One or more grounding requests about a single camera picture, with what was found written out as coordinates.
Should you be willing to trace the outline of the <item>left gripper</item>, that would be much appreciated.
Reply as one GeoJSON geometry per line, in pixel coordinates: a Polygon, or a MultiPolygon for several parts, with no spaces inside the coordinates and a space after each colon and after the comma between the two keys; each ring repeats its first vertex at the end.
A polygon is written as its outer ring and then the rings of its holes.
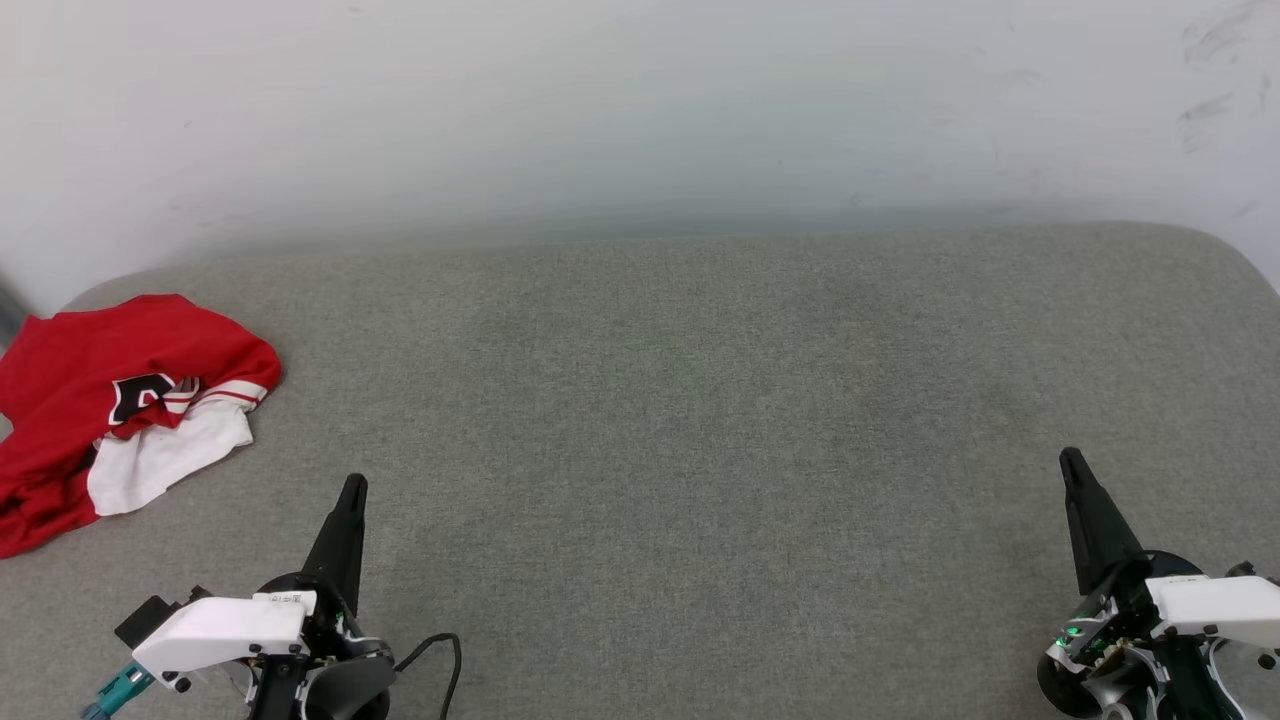
{"type": "Polygon", "coordinates": [[[248,720],[387,720],[396,682],[389,644],[358,624],[369,482],[352,473],[300,573],[260,591],[270,600],[315,596],[300,646],[255,653],[248,720]]]}

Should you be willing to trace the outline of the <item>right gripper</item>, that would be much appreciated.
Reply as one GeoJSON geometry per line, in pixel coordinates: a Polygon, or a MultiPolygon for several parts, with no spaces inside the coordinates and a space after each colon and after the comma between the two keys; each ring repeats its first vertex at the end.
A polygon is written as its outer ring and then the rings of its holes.
{"type": "MultiPolygon", "coordinates": [[[[1220,656],[1238,648],[1275,670],[1280,650],[1172,629],[1156,641],[1139,638],[1151,616],[1152,562],[1165,557],[1201,570],[1175,553],[1146,551],[1079,448],[1064,448],[1059,462],[1082,603],[1038,662],[1043,697],[1076,720],[1270,720],[1229,688],[1220,656]]],[[[1260,575],[1240,562],[1225,577],[1245,574],[1260,575]]]]}

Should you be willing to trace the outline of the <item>red and white baseball shirt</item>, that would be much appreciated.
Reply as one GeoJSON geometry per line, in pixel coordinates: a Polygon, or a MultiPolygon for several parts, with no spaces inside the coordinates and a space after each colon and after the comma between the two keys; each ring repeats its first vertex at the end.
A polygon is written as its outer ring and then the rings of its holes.
{"type": "Polygon", "coordinates": [[[29,318],[0,355],[0,559],[134,512],[253,442],[275,348],[175,295],[29,318]]]}

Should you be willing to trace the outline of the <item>grey fabric sofa seat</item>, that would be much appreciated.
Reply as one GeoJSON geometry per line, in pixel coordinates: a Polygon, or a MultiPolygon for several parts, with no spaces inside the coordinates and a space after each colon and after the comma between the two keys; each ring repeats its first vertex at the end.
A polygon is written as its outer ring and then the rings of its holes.
{"type": "Polygon", "coordinates": [[[1061,720],[1059,452],[1147,547],[1280,577],[1280,293],[1170,225],[293,255],[113,281],[265,338],[255,442],[0,561],[0,720],[76,720],[151,594],[301,568],[351,473],[362,628],[451,720],[1061,720]]]}

